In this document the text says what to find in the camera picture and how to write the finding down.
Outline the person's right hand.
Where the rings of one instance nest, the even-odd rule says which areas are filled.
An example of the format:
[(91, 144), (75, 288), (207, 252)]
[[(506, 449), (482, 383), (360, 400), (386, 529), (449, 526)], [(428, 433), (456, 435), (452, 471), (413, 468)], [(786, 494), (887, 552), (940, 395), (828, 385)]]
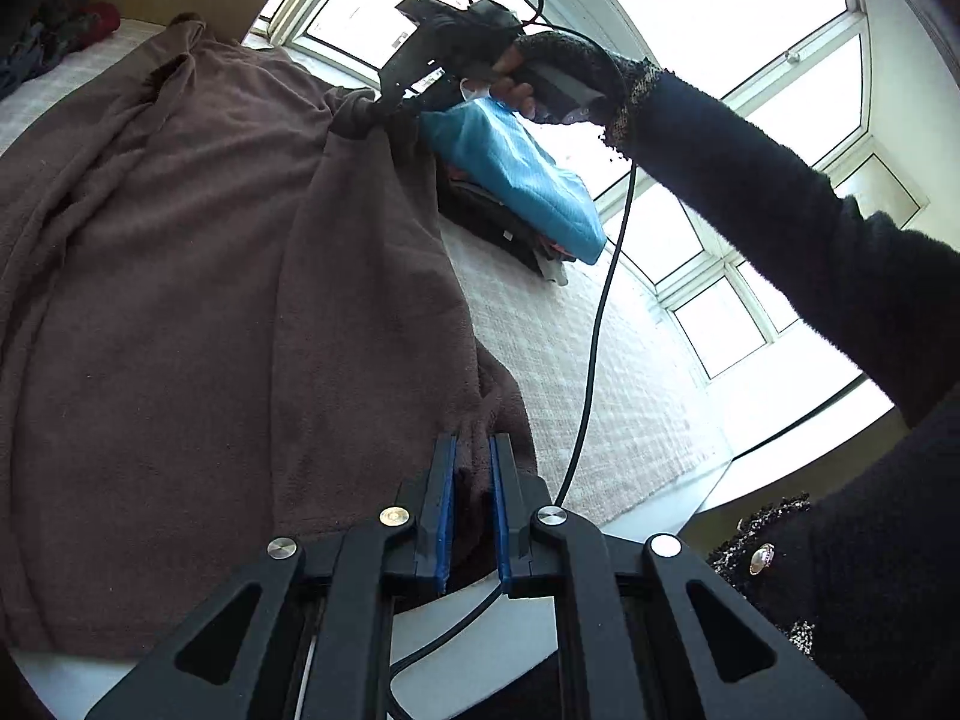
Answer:
[(523, 53), (517, 48), (516, 44), (511, 44), (501, 54), (500, 59), (496, 60), (491, 66), (494, 80), (490, 83), (490, 94), (500, 103), (505, 103), (509, 109), (519, 112), (524, 119), (534, 121), (535, 114), (537, 114), (534, 86), (529, 85), (529, 83), (518, 82), (514, 78), (516, 71), (523, 66), (523, 63)]

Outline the person's right forearm black sleeve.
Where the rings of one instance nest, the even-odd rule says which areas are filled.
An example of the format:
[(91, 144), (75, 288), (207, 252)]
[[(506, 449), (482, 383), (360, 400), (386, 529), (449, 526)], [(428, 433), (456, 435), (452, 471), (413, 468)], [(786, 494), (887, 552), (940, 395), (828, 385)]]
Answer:
[(517, 39), (494, 68), (527, 62), (602, 93), (608, 146), (708, 221), (910, 426), (957, 415), (957, 250), (862, 215), (797, 154), (649, 60), (545, 31)]

